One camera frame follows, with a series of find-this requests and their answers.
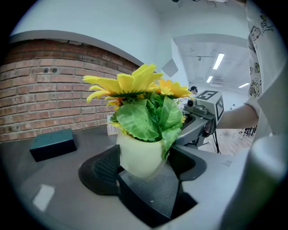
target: fluorescent light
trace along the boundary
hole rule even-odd
[[[246,85],[249,85],[249,83],[243,84],[243,85],[239,86],[238,88],[242,88],[242,87],[244,87]]]
[[[223,54],[223,53],[220,53],[220,54],[218,55],[218,58],[217,58],[217,60],[216,60],[215,65],[214,65],[214,67],[213,67],[214,70],[218,69],[218,67],[219,67],[221,61],[223,60],[223,58],[224,58],[224,54]]]
[[[210,76],[207,80],[207,83],[209,83],[212,80],[213,76]]]

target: table surface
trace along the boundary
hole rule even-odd
[[[4,169],[30,214],[49,229],[150,229],[118,197],[97,195],[79,179],[78,169],[81,164],[115,145],[116,135],[108,136],[107,127],[100,126],[75,131],[73,136],[77,151],[40,162],[35,162],[29,152],[33,139],[0,145]],[[160,228],[217,229],[240,180],[247,153],[234,157],[179,147],[202,157],[207,162],[207,170],[196,180],[183,182],[184,191],[198,204]],[[41,185],[55,189],[43,212],[33,205]]]

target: dark green box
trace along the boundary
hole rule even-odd
[[[77,150],[70,128],[35,137],[30,152],[35,161],[42,161]]]

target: printed shirt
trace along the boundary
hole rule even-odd
[[[283,74],[287,63],[287,50],[281,35],[272,21],[261,9],[247,0],[247,19],[250,35],[248,47],[250,53],[250,78],[248,101],[252,106],[259,122],[254,140],[271,133],[268,121],[257,103],[258,98],[265,93],[271,83]]]

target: flower pot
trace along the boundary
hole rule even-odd
[[[142,142],[119,131],[117,144],[120,145],[120,165],[136,177],[152,178],[166,162],[161,157],[162,141]]]

